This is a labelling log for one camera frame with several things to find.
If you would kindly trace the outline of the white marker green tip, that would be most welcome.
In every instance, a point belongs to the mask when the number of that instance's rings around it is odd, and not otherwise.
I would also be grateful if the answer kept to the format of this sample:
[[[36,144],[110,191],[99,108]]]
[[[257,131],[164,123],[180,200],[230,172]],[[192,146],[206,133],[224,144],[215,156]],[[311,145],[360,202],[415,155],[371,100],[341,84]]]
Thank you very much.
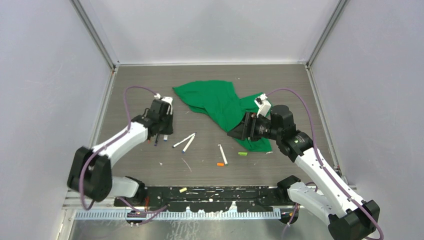
[[[226,155],[225,155],[224,149],[223,149],[223,147],[222,147],[222,145],[221,145],[221,144],[218,144],[218,147],[219,147],[219,150],[220,150],[220,153],[221,153],[222,159],[223,159],[223,164],[224,164],[225,166],[227,166],[227,165],[228,165],[228,160],[227,160],[227,158],[226,158]]]

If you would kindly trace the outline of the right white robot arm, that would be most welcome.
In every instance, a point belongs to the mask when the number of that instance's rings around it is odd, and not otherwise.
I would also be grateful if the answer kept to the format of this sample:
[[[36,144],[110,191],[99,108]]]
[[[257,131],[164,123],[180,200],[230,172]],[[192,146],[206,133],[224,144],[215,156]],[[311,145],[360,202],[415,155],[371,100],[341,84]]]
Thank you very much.
[[[335,240],[362,240],[377,230],[380,207],[365,201],[349,187],[326,162],[313,140],[296,128],[286,105],[270,109],[270,118],[247,112],[228,136],[239,140],[274,140],[285,156],[301,168],[316,184],[317,193],[291,175],[277,184],[277,198],[283,205],[304,206],[324,222]]]

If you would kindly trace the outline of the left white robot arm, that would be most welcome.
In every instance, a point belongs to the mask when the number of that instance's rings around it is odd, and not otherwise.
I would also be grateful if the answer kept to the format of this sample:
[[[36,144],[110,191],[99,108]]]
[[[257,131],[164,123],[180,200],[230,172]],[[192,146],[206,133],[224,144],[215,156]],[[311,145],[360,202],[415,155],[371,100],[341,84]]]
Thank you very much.
[[[145,184],[133,177],[112,175],[113,166],[130,150],[160,135],[173,133],[173,98],[154,99],[142,115],[129,126],[92,148],[82,146],[74,154],[67,186],[95,202],[106,197],[124,197],[133,206],[141,206],[147,197]]]

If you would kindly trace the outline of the white marker blue tip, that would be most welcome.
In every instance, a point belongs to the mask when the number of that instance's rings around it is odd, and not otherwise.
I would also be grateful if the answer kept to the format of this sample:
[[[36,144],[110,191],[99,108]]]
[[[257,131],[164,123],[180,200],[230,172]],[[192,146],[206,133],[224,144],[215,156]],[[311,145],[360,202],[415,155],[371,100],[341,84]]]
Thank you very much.
[[[191,138],[188,140],[187,144],[185,145],[185,147],[183,148],[183,150],[181,151],[183,154],[188,150],[188,148],[190,147],[190,145],[192,144],[193,140],[195,139],[195,134],[193,134],[191,136]]]

